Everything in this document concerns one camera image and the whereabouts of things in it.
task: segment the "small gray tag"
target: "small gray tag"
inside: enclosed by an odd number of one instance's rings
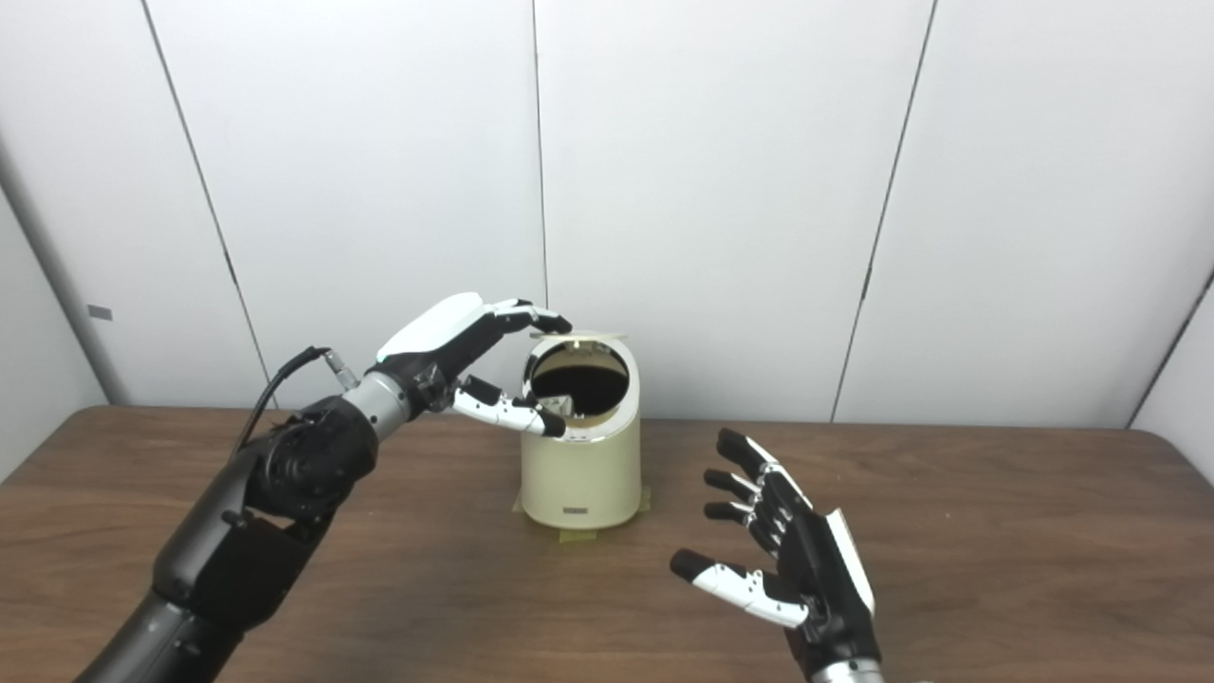
[[[113,320],[114,311],[107,308],[106,306],[93,306],[92,303],[89,303],[89,317]]]

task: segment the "round opening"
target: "round opening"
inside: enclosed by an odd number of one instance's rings
[[[612,412],[628,394],[623,359],[599,343],[567,343],[540,358],[532,371],[532,393],[566,417]]]

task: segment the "black cable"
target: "black cable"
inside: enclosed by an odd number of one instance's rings
[[[267,385],[265,391],[261,392],[261,397],[257,398],[256,405],[253,406],[253,411],[249,414],[249,420],[244,423],[244,429],[240,431],[240,438],[236,440],[236,448],[232,449],[232,455],[228,457],[229,461],[236,459],[236,455],[240,453],[240,449],[249,443],[249,437],[253,436],[253,429],[257,427],[257,421],[261,420],[261,414],[266,411],[266,405],[270,404],[270,399],[274,395],[274,392],[278,391],[278,386],[294,375],[295,371],[317,359],[323,358],[327,353],[329,353],[328,347],[320,347],[319,349],[316,347],[308,347],[296,354],[294,359],[283,364],[283,368],[278,369],[278,372],[270,381],[270,385]]]

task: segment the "cream trash can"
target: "cream trash can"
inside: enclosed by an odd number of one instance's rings
[[[528,517],[556,529],[623,524],[641,506],[640,377],[623,334],[535,334],[523,397],[566,421],[560,438],[522,436]]]

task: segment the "robotic hand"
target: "robotic hand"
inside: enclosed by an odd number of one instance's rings
[[[454,408],[489,425],[560,437],[565,421],[534,400],[510,399],[478,377],[459,380],[503,336],[527,326],[560,334],[572,329],[560,314],[524,298],[486,303],[473,292],[448,296],[388,338],[376,354],[376,365],[367,372],[367,388],[354,399],[382,405],[391,414],[387,423],[376,422],[378,432],[393,432],[418,409],[441,412]]]
[[[873,632],[873,591],[843,513],[821,516],[759,444],[722,429],[717,453],[747,478],[709,469],[704,482],[744,502],[708,503],[704,516],[741,524],[776,558],[777,574],[747,571],[681,550],[670,570],[747,613],[783,626],[811,683],[884,683]]]
[[[329,349],[308,348],[271,381],[231,460],[153,565],[152,590],[78,683],[210,683],[244,638],[270,620],[379,445],[425,411],[455,410],[520,432],[561,436],[565,422],[463,374],[511,331],[569,331],[522,298],[456,294],[380,349],[359,381]],[[291,372],[324,358],[346,389],[250,439]]]

